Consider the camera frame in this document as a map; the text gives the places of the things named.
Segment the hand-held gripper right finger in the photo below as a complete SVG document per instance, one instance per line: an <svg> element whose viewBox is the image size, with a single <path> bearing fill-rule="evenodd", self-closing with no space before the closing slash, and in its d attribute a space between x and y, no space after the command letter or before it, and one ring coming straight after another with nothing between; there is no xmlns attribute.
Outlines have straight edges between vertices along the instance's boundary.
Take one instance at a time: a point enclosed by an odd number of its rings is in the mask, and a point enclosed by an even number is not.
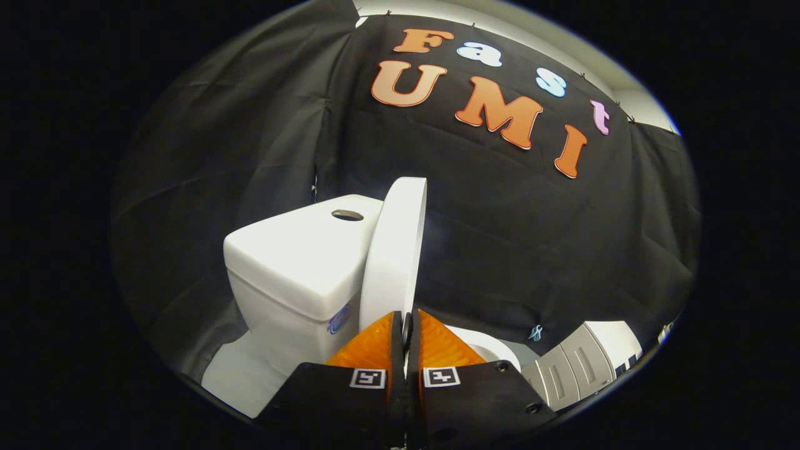
<svg viewBox="0 0 800 450"><path fill-rule="evenodd" d="M490 361L431 313L412 314L414 446L519 446L556 418L511 361Z"/></svg>

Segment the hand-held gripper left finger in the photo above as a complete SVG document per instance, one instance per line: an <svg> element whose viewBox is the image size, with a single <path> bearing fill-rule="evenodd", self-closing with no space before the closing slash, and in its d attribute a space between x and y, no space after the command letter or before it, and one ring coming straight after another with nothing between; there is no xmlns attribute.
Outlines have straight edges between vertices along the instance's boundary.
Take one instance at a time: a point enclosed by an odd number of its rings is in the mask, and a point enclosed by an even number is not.
<svg viewBox="0 0 800 450"><path fill-rule="evenodd" d="M326 364L298 364L255 424L274 446L398 446L403 385L403 319L391 311Z"/></svg>

